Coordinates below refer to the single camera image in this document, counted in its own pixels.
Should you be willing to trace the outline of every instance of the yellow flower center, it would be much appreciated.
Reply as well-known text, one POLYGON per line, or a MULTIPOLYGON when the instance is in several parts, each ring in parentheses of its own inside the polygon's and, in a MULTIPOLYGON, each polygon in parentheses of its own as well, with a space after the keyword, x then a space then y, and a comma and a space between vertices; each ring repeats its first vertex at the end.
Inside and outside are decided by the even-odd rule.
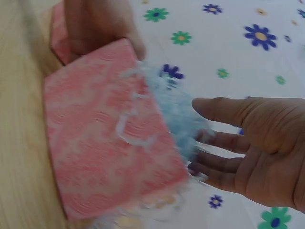
POLYGON ((184 41, 184 40, 185 40, 185 37, 183 37, 183 36, 179 36, 179 37, 178 37, 178 40, 180 40, 180 41, 184 41))
POLYGON ((255 36, 257 39, 261 40, 261 41, 266 41, 267 37, 265 34, 261 33, 261 32, 256 32, 255 36))

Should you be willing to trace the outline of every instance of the hand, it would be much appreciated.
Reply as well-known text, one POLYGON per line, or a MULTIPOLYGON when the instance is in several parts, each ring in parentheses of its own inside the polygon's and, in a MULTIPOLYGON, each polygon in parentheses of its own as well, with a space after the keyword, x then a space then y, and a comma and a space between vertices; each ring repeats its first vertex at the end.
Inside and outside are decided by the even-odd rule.
POLYGON ((208 144, 245 157, 199 153, 189 165, 192 175, 201 172, 209 177, 205 183, 269 207, 305 212, 304 99, 195 99, 193 107, 207 119, 243 128, 244 136, 218 132, 208 144))
POLYGON ((120 38, 128 38, 139 60, 145 46, 127 0, 65 0, 72 61, 120 38))

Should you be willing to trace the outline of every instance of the wooden table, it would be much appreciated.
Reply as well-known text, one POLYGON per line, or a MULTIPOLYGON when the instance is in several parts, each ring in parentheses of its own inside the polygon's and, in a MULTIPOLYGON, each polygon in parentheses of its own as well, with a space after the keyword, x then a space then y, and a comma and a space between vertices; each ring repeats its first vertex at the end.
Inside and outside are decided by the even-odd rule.
POLYGON ((45 135, 43 79, 58 0, 0 0, 0 229, 82 229, 61 209, 45 135))

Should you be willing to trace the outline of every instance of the pink textured paper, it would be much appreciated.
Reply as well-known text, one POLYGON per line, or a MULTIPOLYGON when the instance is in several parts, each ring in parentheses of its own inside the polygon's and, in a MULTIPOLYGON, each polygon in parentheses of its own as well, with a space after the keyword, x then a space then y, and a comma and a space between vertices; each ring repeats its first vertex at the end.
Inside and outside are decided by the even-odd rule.
POLYGON ((64 15, 64 4, 60 2, 53 7, 52 12, 51 48, 63 64, 68 64, 71 50, 64 15))
POLYGON ((187 180, 144 79, 119 78, 135 67, 135 60, 129 41, 122 39, 45 80, 49 146, 69 219, 99 216, 187 180), (142 140, 157 134, 147 151, 124 142, 115 132, 119 116, 132 105, 133 89, 150 98, 133 102, 139 115, 128 120, 124 134, 142 140))

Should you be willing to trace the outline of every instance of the blue fluffy material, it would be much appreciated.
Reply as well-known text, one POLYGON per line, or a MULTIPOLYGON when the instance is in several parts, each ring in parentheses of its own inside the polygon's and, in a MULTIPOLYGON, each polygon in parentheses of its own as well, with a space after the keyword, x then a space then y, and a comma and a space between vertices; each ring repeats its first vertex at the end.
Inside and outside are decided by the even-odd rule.
POLYGON ((195 155, 196 136, 202 129, 213 134, 208 120, 201 117, 192 107, 193 98, 187 94, 179 80, 168 74, 159 73, 148 67, 141 67, 146 83, 163 114, 163 118, 172 133, 176 146, 184 160, 191 161, 195 155))

